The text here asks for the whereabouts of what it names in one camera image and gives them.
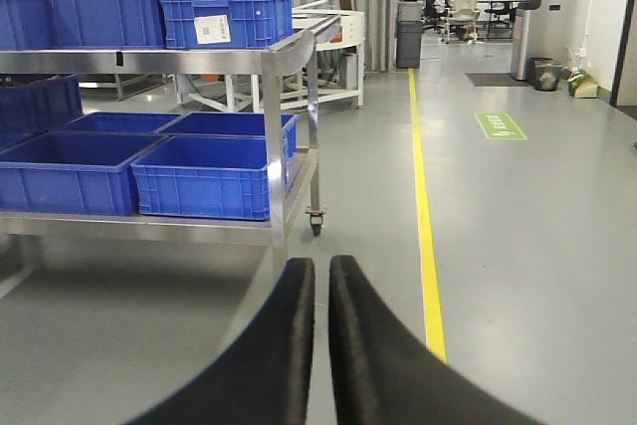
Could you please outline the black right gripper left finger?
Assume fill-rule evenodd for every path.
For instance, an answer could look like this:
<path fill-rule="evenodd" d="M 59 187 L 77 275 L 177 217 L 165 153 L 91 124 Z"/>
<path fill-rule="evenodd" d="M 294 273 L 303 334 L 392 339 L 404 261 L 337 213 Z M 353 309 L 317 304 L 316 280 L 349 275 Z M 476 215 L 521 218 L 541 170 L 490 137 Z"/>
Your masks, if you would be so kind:
<path fill-rule="evenodd" d="M 315 326 L 312 259 L 289 259 L 238 337 L 189 383 L 132 424 L 304 424 Z"/>

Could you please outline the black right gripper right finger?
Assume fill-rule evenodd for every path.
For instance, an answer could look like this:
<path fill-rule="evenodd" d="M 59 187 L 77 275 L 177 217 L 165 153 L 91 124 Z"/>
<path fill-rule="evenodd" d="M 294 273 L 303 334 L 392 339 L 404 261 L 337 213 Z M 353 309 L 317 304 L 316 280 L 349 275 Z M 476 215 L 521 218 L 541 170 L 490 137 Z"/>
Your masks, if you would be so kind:
<path fill-rule="evenodd" d="M 340 424 L 532 424 L 437 358 L 393 313 L 356 259 L 329 263 L 328 342 Z"/>

